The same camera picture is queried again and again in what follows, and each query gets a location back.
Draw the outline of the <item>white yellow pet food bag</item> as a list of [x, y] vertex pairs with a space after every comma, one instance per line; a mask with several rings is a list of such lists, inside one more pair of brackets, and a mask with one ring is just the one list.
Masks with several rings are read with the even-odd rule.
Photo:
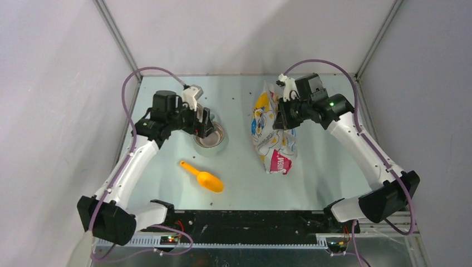
[[268, 174], [288, 174], [298, 151], [296, 131], [273, 128], [282, 90], [264, 81], [252, 112], [251, 136], [255, 151]]

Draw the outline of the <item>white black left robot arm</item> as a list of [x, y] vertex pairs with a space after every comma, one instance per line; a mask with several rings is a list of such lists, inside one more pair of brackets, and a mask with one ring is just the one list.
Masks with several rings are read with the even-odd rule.
[[197, 86], [184, 89], [181, 95], [168, 90], [155, 92], [151, 107], [132, 125], [127, 153], [91, 197], [79, 199], [77, 209], [85, 231], [124, 246], [137, 231], [152, 225], [165, 232], [175, 227], [172, 204], [151, 200], [147, 206], [133, 210], [128, 203], [147, 164], [173, 131], [200, 138], [214, 132], [210, 109], [198, 104], [202, 95], [203, 90]]

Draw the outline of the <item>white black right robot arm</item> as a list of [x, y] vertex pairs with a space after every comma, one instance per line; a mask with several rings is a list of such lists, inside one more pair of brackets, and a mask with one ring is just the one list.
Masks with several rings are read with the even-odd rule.
[[276, 84], [283, 95], [277, 100], [274, 129], [293, 129], [304, 121], [320, 124], [353, 157], [371, 189], [328, 205], [323, 218], [328, 231], [337, 233], [356, 219], [380, 223], [409, 204], [420, 182], [418, 174], [404, 171], [386, 155], [344, 95], [329, 96], [316, 73], [297, 79], [281, 74]]

